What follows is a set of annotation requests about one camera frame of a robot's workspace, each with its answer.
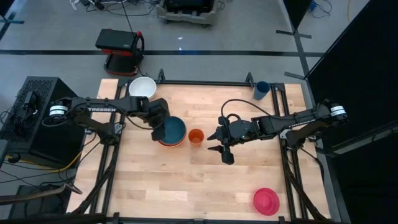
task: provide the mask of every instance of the blue bowl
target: blue bowl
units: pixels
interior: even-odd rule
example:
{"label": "blue bowl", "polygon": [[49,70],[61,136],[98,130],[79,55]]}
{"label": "blue bowl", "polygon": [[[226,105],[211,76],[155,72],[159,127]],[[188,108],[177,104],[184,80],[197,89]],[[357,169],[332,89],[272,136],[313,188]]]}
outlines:
{"label": "blue bowl", "polygon": [[176,117],[171,116],[164,121],[165,137],[159,142],[165,146],[175,146],[180,144],[187,134],[187,128],[184,122]]}

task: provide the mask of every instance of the white bowl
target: white bowl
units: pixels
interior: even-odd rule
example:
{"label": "white bowl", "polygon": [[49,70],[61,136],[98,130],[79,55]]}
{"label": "white bowl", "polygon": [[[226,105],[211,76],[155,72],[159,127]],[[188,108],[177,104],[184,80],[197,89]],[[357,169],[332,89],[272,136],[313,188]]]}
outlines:
{"label": "white bowl", "polygon": [[130,96],[146,96],[151,99],[156,92],[156,83],[149,77],[136,78],[129,86]]}

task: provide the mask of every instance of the dark blue cup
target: dark blue cup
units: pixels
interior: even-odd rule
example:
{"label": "dark blue cup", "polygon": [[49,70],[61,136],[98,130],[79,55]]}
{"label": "dark blue cup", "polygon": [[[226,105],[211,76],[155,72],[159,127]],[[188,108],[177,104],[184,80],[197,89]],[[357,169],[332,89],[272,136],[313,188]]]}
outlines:
{"label": "dark blue cup", "polygon": [[254,88],[254,99],[255,100],[261,100],[263,99],[267,93],[269,92],[271,88],[269,87],[269,84],[266,82],[258,82],[256,87]]}

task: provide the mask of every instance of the black box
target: black box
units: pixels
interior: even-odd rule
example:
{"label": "black box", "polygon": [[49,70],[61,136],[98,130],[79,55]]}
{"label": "black box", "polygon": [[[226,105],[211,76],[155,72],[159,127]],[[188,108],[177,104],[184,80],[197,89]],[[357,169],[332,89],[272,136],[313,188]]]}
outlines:
{"label": "black box", "polygon": [[[16,131],[21,119],[22,104],[28,92],[36,95],[37,118],[24,125],[22,134]],[[73,123],[55,128],[41,125],[49,116],[50,103],[63,97],[77,97],[59,78],[27,77],[17,95],[10,116],[0,131],[0,139],[8,141],[7,154],[19,154],[21,159],[36,164],[61,168],[81,151],[85,130]]]}

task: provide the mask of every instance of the red cup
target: red cup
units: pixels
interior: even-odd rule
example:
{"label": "red cup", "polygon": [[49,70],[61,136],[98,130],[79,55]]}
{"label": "red cup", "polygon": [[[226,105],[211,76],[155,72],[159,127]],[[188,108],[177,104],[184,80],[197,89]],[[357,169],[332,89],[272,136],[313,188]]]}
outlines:
{"label": "red cup", "polygon": [[205,134],[201,129],[193,129],[188,134],[189,142],[192,146],[200,147],[205,138]]}

